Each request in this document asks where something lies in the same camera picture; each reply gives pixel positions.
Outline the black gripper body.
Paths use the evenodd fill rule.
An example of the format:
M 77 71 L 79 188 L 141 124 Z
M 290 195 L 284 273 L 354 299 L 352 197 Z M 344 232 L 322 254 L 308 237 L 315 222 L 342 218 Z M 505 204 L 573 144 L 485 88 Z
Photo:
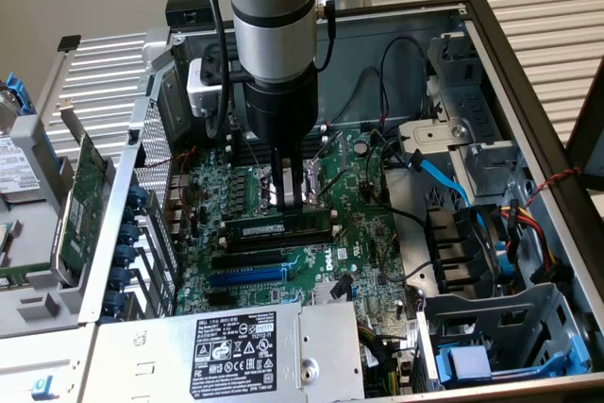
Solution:
M 318 74 L 309 65 L 302 75 L 282 83 L 243 84 L 247 121 L 257 137 L 282 159 L 301 161 L 301 142 L 318 117 Z

